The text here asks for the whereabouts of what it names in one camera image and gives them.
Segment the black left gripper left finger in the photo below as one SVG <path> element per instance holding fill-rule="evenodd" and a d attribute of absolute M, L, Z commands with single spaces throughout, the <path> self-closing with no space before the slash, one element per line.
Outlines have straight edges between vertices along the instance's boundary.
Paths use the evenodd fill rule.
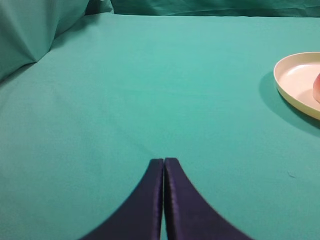
<path fill-rule="evenodd" d="M 83 240 L 159 240 L 163 214 L 164 160 L 150 160 L 121 206 Z"/>

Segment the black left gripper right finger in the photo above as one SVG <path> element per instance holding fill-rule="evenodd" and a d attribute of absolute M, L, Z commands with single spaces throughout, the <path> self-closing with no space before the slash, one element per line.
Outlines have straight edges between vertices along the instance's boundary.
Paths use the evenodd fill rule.
<path fill-rule="evenodd" d="M 169 240 L 251 239 L 206 202 L 177 158 L 164 161 L 164 216 Z"/>

